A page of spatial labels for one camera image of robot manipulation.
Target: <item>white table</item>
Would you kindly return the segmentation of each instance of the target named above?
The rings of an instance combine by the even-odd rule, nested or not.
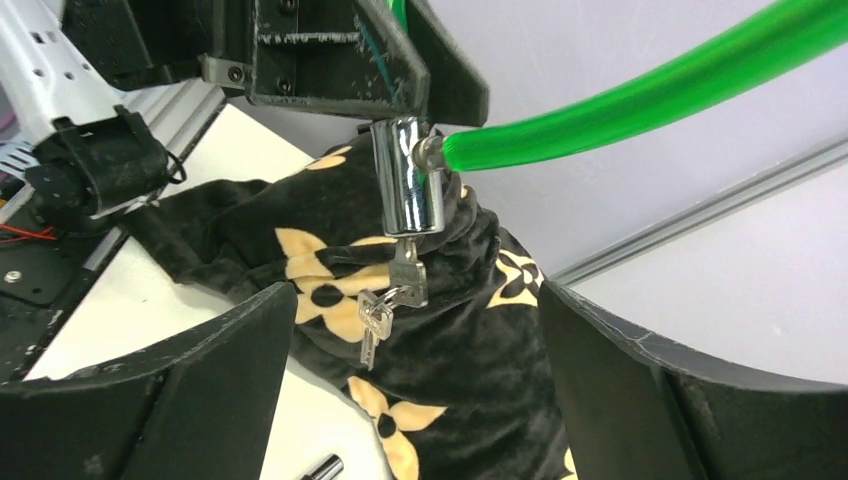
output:
[[[275,181],[310,161],[227,106],[189,156],[188,181],[169,187],[165,195],[222,178]],[[62,378],[192,328],[232,306],[200,289],[174,285],[130,239],[27,378]],[[345,463],[340,479],[390,478],[371,421],[290,359],[261,478],[299,480],[330,453]]]

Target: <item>black and yellow fabric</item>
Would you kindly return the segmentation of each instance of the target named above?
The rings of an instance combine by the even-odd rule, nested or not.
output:
[[[126,227],[175,282],[237,302],[292,282],[291,356],[370,415],[398,480],[576,480],[541,338],[542,272],[459,175],[444,191],[447,228],[418,245],[430,303],[395,311],[370,372],[355,297],[389,286],[394,240],[369,134],[276,183],[164,199]]]

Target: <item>red wire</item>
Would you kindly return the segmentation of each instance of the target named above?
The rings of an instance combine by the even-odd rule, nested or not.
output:
[[[33,232],[31,230],[24,230],[23,228],[13,227],[11,225],[4,225],[0,223],[0,230],[6,230],[12,233],[17,233],[22,238],[13,238],[12,240],[5,240],[3,243],[8,243],[11,241],[25,240],[37,238],[40,240],[56,240],[56,237],[53,235],[48,235],[51,231],[53,231],[53,227],[47,227],[41,232]]]

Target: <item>black cable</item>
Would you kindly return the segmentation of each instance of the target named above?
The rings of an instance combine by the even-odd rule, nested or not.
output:
[[[168,179],[168,183],[171,185],[179,185],[185,182],[188,179],[188,173],[185,171],[185,162],[180,160],[179,157],[171,153],[170,150],[165,150],[168,152],[168,158],[174,161],[174,165],[177,167],[177,170],[171,175],[171,178]]]

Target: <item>white wall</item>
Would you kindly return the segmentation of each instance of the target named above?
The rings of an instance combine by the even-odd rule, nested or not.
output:
[[[493,124],[599,93],[770,0],[430,0],[492,88]],[[848,127],[848,48],[658,132],[546,165],[468,175],[549,273],[681,212]],[[318,153],[350,122],[262,112]]]
[[[695,349],[848,384],[848,164],[572,288]]]

